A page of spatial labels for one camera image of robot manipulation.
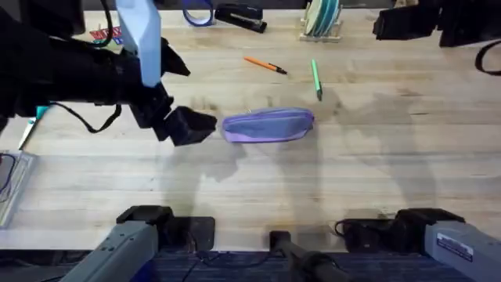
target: black mount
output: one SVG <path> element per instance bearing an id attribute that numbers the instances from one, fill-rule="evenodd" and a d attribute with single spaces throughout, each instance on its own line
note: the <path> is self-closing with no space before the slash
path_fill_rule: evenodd
<path id="1" fill-rule="evenodd" d="M 269 250 L 281 253 L 289 262 L 293 282 L 349 282 L 346 272 L 337 267 L 330 256 L 320 251 L 306 251 L 292 243 L 287 231 L 272 231 L 269 234 Z"/>
<path id="2" fill-rule="evenodd" d="M 419 5 L 380 12 L 373 33 L 379 40 L 409 40 L 442 31 L 441 47 L 501 38 L 499 0 L 420 0 Z"/>
<path id="3" fill-rule="evenodd" d="M 157 227 L 159 249 L 210 251 L 214 247 L 215 220 L 208 216 L 176 217 L 170 207 L 132 206 L 117 217 L 117 224 L 144 221 Z"/>
<path id="4" fill-rule="evenodd" d="M 426 226 L 438 221 L 465 222 L 464 218 L 440 208 L 409 208 L 398 211 L 395 219 L 344 219 L 339 223 L 348 252 L 427 255 Z"/>

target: orange pen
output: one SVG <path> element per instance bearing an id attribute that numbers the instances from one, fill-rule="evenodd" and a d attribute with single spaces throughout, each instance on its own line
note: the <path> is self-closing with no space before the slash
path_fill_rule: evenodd
<path id="1" fill-rule="evenodd" d="M 246 60 L 246 61 L 249 61 L 251 63 L 255 63 L 255 64 L 257 64 L 257 65 L 259 65 L 261 67 L 266 67 L 269 70 L 276 71 L 279 74 L 287 74 L 287 72 L 283 68 L 278 67 L 278 66 L 276 66 L 274 64 L 263 63 L 260 60 L 257 60 L 257 59 L 252 58 L 252 57 L 244 57 L 243 59 Z"/>

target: white label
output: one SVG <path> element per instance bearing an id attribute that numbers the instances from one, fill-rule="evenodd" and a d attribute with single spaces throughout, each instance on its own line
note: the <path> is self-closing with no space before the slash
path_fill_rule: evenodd
<path id="1" fill-rule="evenodd" d="M 459 257 L 473 262 L 473 248 L 442 233 L 437 233 L 437 245 Z"/>

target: sticker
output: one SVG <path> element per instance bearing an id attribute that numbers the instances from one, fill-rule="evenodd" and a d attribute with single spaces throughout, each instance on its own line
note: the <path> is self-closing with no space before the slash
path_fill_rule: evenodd
<path id="1" fill-rule="evenodd" d="M 101 43 L 106 40 L 106 36 L 108 35 L 108 29 L 103 28 L 98 31 L 89 31 L 89 33 L 94 38 L 94 43 Z M 113 40 L 117 45 L 124 44 L 124 41 L 122 40 L 122 30 L 120 27 L 113 28 Z"/>
<path id="2" fill-rule="evenodd" d="M 473 248 L 442 233 L 437 233 L 437 245 L 459 257 L 473 262 Z"/>

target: green pen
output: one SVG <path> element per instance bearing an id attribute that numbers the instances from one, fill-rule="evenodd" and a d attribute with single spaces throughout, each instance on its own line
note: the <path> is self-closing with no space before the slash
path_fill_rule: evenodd
<path id="1" fill-rule="evenodd" d="M 322 101 L 322 84 L 320 83 L 319 80 L 319 72 L 316 70 L 315 59 L 312 60 L 312 70 L 313 70 L 313 78 L 315 79 L 316 97 L 319 101 Z"/>

